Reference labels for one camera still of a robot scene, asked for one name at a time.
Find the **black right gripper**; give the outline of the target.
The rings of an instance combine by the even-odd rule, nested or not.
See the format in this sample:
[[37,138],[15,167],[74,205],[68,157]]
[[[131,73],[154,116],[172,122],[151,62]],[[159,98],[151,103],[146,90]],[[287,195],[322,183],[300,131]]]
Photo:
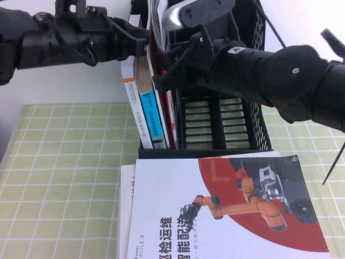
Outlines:
[[[172,66],[186,50],[183,65]],[[158,53],[158,74],[153,76],[158,91],[188,87],[210,87],[209,75],[215,61],[213,44],[204,40],[191,40],[189,44],[171,44]]]

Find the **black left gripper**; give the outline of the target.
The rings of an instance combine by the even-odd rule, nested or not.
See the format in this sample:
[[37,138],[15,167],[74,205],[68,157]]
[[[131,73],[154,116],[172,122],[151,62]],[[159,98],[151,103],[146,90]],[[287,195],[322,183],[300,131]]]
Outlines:
[[147,55],[149,31],[142,26],[140,17],[130,17],[128,21],[111,17],[79,18],[77,32],[78,63],[96,65]]

